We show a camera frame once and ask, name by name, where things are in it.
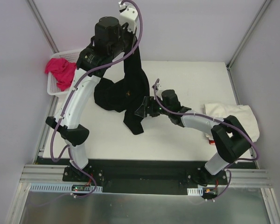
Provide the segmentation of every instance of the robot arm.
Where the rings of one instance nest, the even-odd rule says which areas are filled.
[[[246,131],[234,116],[227,118],[214,118],[210,120],[205,114],[200,114],[191,108],[181,106],[178,97],[174,90],[165,90],[161,93],[162,100],[158,97],[158,101],[168,110],[185,114],[183,116],[169,113],[164,110],[154,97],[145,97],[142,105],[135,112],[136,115],[147,117],[156,117],[161,114],[167,115],[171,122],[181,127],[190,127],[201,132],[211,134],[216,144],[217,153],[200,168],[199,172],[191,175],[191,179],[200,185],[207,185],[212,180],[216,179],[218,173],[226,168],[229,164],[234,163],[240,156],[245,153],[250,147],[250,143],[237,131],[229,128],[219,121],[223,121],[233,125],[243,131]]]
[[[91,38],[90,45],[79,55],[74,79],[63,105],[54,117],[46,119],[46,123],[54,129],[61,119],[57,131],[70,146],[73,161],[81,169],[88,163],[84,142],[88,138],[89,130],[79,124],[80,117],[107,68],[90,73],[78,85],[77,82],[86,72],[111,63],[120,53],[129,52],[135,44],[138,12],[133,6],[126,6],[121,2],[119,11],[119,20],[114,17],[103,17],[95,25],[95,35]]]

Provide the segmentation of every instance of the white cloth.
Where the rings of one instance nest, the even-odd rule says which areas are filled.
[[[259,138],[259,129],[257,120],[248,105],[225,105],[221,103],[204,104],[205,114],[217,117],[226,118],[229,115],[235,116],[253,142]],[[207,138],[213,140],[212,136],[205,134]]]

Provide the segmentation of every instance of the white table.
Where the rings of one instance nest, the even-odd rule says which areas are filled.
[[[236,104],[224,63],[143,61],[142,68],[151,86],[160,78],[163,89],[174,89],[181,104],[197,112],[203,112],[203,104],[208,102]],[[123,63],[120,63],[108,69],[105,77],[116,82],[123,75]],[[61,104],[62,100],[59,100],[57,108]],[[124,112],[105,111],[93,98],[89,99],[80,120],[80,124],[90,130],[85,143],[89,159],[207,161],[217,151],[202,132],[175,126],[165,115],[145,118],[142,121],[144,133],[140,135],[133,135],[123,118]],[[44,158],[50,157],[52,133],[53,129]],[[64,140],[57,134],[55,157],[64,146]],[[243,157],[250,158],[249,151]],[[65,152],[62,158],[69,158],[68,153]]]

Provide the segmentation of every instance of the white laundry basket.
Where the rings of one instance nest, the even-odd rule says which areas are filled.
[[[81,51],[82,51],[82,49],[63,51],[63,52],[53,54],[51,58],[64,58],[64,59],[68,60],[69,62],[77,62]],[[55,95],[55,96],[60,97],[60,96],[68,93],[68,90],[61,91],[57,87],[56,83],[57,83],[57,80],[52,75],[52,73],[49,72],[48,86],[47,86],[47,92],[49,95]]]

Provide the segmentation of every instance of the folded white cloth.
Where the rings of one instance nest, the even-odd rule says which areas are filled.
[[[225,105],[221,103],[204,104],[205,114],[217,117],[226,118],[229,115],[235,116],[253,142],[259,138],[259,129],[257,120],[248,105]],[[213,140],[212,136],[205,134],[207,138]]]

